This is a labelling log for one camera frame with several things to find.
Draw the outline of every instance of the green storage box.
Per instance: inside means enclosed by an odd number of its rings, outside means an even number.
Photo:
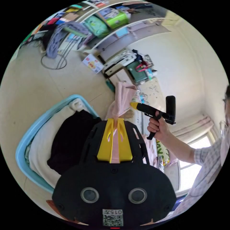
[[[139,66],[139,64],[140,63],[138,61],[135,61],[135,62],[132,62],[131,64],[127,65],[127,67],[126,67],[129,70],[130,74],[132,75],[132,77],[136,83],[148,78],[145,71],[142,71],[142,72],[136,71],[136,67]]]

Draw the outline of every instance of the sticker label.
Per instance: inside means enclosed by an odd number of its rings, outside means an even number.
[[[102,209],[103,226],[120,227],[123,226],[122,209]]]

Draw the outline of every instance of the tiled floor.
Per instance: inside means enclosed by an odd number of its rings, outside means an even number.
[[[20,187],[38,206],[55,215],[45,201],[47,197],[51,199],[51,194],[26,179],[18,168],[17,145],[32,123],[62,99],[80,94],[104,119],[115,95],[102,74],[94,74],[82,64],[76,52],[70,52],[67,66],[61,70],[44,68],[40,63],[42,56],[33,45],[24,46],[6,69],[0,86],[0,143],[6,163]]]

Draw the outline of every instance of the hand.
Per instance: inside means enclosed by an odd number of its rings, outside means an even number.
[[[165,122],[164,118],[161,117],[158,121],[153,119],[152,117],[149,119],[149,126],[147,127],[147,130],[149,132],[154,132],[157,140],[160,142],[163,142],[168,135],[170,134],[170,131],[168,129],[168,125]]]

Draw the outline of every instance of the green patterned fabric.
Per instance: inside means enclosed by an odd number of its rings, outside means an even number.
[[[169,154],[167,148],[158,140],[156,140],[157,146],[157,155],[158,157],[162,157],[163,165],[167,165],[169,163]]]

